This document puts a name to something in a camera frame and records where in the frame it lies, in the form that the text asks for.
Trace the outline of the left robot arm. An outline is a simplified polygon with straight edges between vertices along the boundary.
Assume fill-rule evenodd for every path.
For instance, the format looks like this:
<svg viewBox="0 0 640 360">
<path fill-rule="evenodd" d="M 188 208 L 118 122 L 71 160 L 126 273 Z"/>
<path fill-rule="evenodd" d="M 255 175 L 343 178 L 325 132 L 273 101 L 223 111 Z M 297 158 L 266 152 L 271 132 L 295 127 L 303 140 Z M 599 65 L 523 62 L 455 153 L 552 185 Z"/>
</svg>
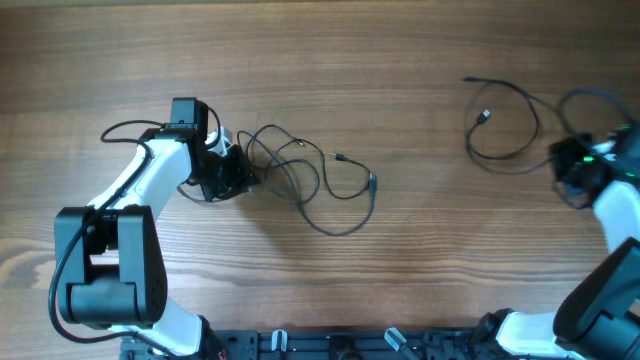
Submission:
<svg viewBox="0 0 640 360">
<path fill-rule="evenodd" d="M 136 155 L 106 191 L 58 213 L 48 312 L 60 336 L 78 344 L 128 339 L 156 358 L 228 358 L 209 322 L 169 298 L 156 231 L 183 184 L 199 187 L 206 203 L 255 184 L 228 130 L 208 130 L 218 119 L 195 97 L 173 99 L 168 122 L 148 121 L 131 139 Z"/>
</svg>

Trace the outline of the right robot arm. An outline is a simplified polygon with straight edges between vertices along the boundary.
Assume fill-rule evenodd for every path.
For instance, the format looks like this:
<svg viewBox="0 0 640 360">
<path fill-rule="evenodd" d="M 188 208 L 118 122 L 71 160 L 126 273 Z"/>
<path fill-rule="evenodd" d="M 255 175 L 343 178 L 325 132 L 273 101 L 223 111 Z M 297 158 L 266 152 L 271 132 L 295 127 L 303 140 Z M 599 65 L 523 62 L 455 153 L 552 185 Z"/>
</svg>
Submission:
<svg viewBox="0 0 640 360">
<path fill-rule="evenodd" d="M 583 133 L 549 148 L 555 189 L 584 196 L 609 251 L 554 313 L 512 312 L 496 331 L 515 359 L 639 358 L 639 128 L 627 125 L 596 144 Z"/>
</svg>

